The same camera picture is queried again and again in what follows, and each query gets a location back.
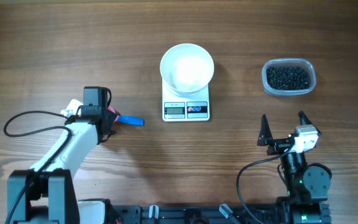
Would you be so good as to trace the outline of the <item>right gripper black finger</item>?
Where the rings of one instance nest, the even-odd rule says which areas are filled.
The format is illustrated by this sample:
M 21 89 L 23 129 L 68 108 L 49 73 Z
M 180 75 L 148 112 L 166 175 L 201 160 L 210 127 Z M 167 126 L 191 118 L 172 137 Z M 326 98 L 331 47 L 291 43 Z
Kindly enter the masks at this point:
M 301 125 L 312 125 L 317 130 L 318 135 L 321 135 L 321 131 L 308 119 L 308 117 L 306 116 L 306 114 L 303 111 L 300 111 L 298 113 L 298 116 L 299 116 Z
M 260 133 L 257 140 L 258 146 L 268 146 L 272 145 L 273 143 L 273 136 L 270 130 L 269 122 L 267 120 L 266 114 L 263 114 L 261 117 L 261 126 L 260 126 Z

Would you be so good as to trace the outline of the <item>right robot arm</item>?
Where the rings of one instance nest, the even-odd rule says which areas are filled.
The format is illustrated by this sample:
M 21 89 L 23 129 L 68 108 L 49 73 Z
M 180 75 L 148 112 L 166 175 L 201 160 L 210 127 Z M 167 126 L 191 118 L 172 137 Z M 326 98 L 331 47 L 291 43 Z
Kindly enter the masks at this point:
M 309 164 L 305 153 L 314 149 L 320 130 L 303 111 L 300 125 L 287 138 L 272 136 L 266 115 L 262 115 L 258 146 L 267 147 L 267 155 L 280 159 L 287 196 L 276 200 L 279 223 L 330 223 L 327 205 L 331 170 L 318 163 Z

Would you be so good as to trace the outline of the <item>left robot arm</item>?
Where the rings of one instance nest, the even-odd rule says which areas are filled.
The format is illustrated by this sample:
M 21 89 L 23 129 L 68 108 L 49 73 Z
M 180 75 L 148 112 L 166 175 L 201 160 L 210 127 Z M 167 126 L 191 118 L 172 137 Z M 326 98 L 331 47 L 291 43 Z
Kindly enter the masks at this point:
M 111 91 L 86 86 L 83 103 L 65 116 L 62 135 L 38 162 L 8 178 L 6 223 L 114 223 L 108 200 L 76 198 L 73 178 L 85 157 L 115 134 Z

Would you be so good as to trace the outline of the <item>pink scoop with blue handle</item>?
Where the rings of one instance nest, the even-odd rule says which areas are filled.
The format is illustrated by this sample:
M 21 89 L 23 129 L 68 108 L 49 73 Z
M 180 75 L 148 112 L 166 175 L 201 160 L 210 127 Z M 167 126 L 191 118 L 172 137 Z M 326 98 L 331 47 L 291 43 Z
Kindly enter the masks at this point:
M 108 110 L 116 115 L 114 122 L 120 122 L 132 126 L 143 126 L 145 124 L 145 121 L 143 119 L 134 116 L 121 115 L 118 111 L 113 109 L 111 106 L 108 107 Z

